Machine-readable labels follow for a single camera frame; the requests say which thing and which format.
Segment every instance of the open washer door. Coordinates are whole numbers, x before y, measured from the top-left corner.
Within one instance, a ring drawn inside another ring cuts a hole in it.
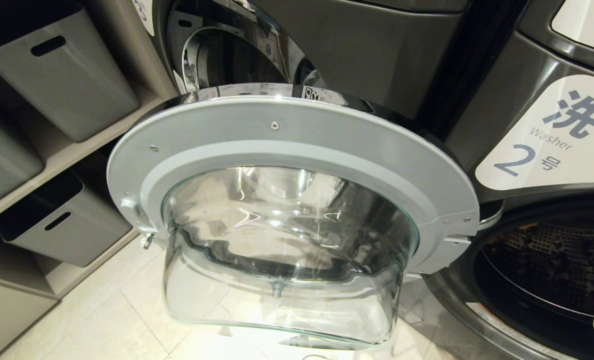
[[[390,337],[402,281],[448,266],[479,224],[466,174],[404,126],[328,89],[201,89],[119,141],[108,184],[121,214],[167,246],[180,321],[361,349]]]

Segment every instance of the washing machine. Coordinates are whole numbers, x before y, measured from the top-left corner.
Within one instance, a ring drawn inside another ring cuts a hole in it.
[[[594,359],[594,1],[135,8],[181,96],[108,183],[174,317]]]

